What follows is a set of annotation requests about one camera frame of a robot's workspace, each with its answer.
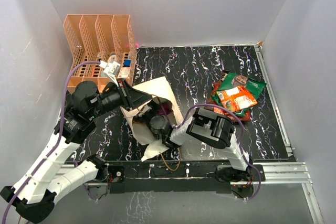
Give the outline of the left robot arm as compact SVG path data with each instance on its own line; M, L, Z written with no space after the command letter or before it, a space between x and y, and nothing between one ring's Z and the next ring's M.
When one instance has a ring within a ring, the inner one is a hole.
M108 163L97 155L56 177L67 158L95 129L94 119L119 107L131 111L151 100L150 94L134 89L125 80L109 82L102 92L93 81L79 83L45 149L15 185L1 190L1 197L22 218L42 222L71 191L91 180L108 178Z

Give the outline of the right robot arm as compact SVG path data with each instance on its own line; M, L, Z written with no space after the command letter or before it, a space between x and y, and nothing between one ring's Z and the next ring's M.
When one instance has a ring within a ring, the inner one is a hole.
M253 160L239 144L233 121L204 107L196 108L194 114L184 123L173 125L164 109L148 107L132 120L133 132L152 142L141 161L162 155L169 149L177 149L186 141L198 140L210 147L223 150L230 167L219 168L217 176L223 181L250 182L253 176Z

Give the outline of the brown paper bag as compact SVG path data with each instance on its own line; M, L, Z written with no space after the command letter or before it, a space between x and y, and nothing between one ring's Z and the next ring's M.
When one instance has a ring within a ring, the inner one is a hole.
M128 111L121 108L121 112L131 129L133 137L140 145L146 147L141 161L145 162L162 155L169 149L181 147L185 139L177 132L175 127L182 123L183 117L166 77L152 79L135 85L133 88L152 96L151 101L146 102L137 109ZM169 103L173 112L169 115L158 114L154 116L150 121L150 127L147 127L144 123L135 122L138 110L146 112L149 107L160 109L162 103Z

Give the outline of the brown Kettle chips bag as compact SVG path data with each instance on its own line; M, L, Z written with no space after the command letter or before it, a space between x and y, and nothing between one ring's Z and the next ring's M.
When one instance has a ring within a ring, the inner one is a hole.
M222 85L223 81L226 79L229 73L230 71L223 70L220 79L212 84L212 91L207 100L208 103L220 105L218 98L215 98L215 94L216 94L217 89Z

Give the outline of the orange candy pack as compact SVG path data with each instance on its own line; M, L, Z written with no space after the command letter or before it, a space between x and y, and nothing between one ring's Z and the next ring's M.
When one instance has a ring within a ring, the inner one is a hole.
M216 91L221 105L231 112L248 109L257 104L254 96L243 86Z

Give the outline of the purple snack bag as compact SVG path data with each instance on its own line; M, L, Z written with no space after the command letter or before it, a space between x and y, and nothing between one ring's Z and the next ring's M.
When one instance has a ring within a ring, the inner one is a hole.
M172 113L172 107L169 103L162 103L159 109L159 115L169 115Z

